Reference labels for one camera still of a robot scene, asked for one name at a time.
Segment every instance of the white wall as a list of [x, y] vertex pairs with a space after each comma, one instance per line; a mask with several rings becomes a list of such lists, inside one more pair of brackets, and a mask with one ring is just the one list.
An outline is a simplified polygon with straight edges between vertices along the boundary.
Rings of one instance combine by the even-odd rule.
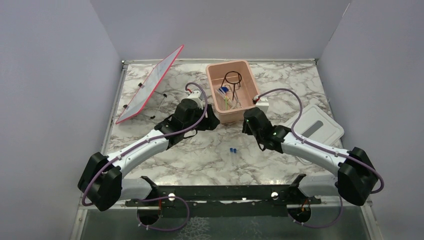
[[125, 60], [319, 58], [350, 0], [91, 0]]
[[0, 39], [0, 238], [69, 239], [120, 58], [88, 0], [2, 0]]
[[424, 235], [424, 1], [352, 0], [318, 62], [345, 147], [366, 150], [385, 239]]

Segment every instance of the white container lid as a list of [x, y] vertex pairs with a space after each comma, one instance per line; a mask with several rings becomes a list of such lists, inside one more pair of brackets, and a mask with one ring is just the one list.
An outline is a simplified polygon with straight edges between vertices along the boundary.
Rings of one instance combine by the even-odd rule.
[[[298, 116], [299, 113], [284, 125], [291, 128]], [[302, 117], [296, 123], [294, 130], [306, 138], [325, 145], [333, 145], [345, 134], [343, 127], [315, 104], [309, 104], [303, 109]]]

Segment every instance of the small blue object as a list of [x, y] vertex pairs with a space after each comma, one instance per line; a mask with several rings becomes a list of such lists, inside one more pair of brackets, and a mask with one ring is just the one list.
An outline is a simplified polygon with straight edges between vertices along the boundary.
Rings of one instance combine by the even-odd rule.
[[221, 90], [222, 92], [224, 92], [225, 94], [229, 91], [228, 90], [228, 87], [226, 87], [226, 86], [222, 86], [222, 87], [220, 87], [219, 88], [219, 90]]

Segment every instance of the metal bolt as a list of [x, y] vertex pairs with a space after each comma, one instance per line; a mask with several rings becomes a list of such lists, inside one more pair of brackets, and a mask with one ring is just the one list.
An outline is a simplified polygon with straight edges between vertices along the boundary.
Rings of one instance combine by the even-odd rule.
[[274, 192], [272, 192], [272, 193], [271, 193], [271, 198], [272, 198], [272, 199], [274, 199], [274, 200], [277, 200], [277, 199], [278, 199], [278, 193], [277, 193], [277, 192], [275, 192], [275, 191], [274, 191]]
[[169, 195], [168, 195], [168, 197], [170, 197], [170, 198], [168, 198], [171, 202], [173, 202], [174, 200], [175, 200], [175, 198], [173, 198], [173, 197], [175, 197], [175, 194], [173, 194], [173, 193], [170, 193]]

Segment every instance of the pink plastic bin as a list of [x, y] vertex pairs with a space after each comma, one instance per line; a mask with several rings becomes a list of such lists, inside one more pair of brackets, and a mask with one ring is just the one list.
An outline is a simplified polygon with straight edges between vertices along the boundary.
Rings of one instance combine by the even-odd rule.
[[[239, 86], [236, 85], [235, 89], [242, 107], [226, 110], [225, 100], [217, 93], [215, 93], [215, 90], [221, 87], [225, 74], [230, 71], [236, 71], [241, 74], [241, 86], [239, 88]], [[235, 60], [209, 64], [206, 67], [206, 74], [207, 78], [209, 79], [209, 86], [212, 92], [216, 116], [218, 117], [219, 121], [224, 124], [243, 120], [243, 113], [247, 109], [251, 109], [255, 106], [252, 102], [252, 99], [254, 96], [259, 94], [258, 86], [256, 85], [256, 81], [252, 74], [252, 70], [249, 67], [249, 63], [246, 60]], [[226, 79], [230, 83], [236, 83], [239, 81], [238, 75], [236, 73], [228, 74]]]

